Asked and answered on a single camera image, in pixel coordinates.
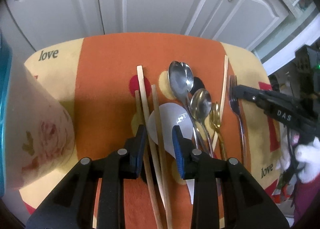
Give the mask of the white gloved right hand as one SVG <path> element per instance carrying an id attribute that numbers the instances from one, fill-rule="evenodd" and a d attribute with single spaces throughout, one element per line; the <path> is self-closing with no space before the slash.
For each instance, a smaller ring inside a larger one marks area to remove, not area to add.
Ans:
<path id="1" fill-rule="evenodd" d="M 293 146 L 298 142 L 299 134 L 296 131 L 288 130 L 286 127 L 281 132 L 281 156 L 277 161 L 276 170 L 286 171 L 290 164 L 289 144 L 287 134 L 290 135 L 290 143 Z M 293 155 L 298 161 L 297 173 L 301 183 L 310 183 L 319 176 L 319 138 L 315 137 L 306 145 L 299 144 L 294 150 Z"/>

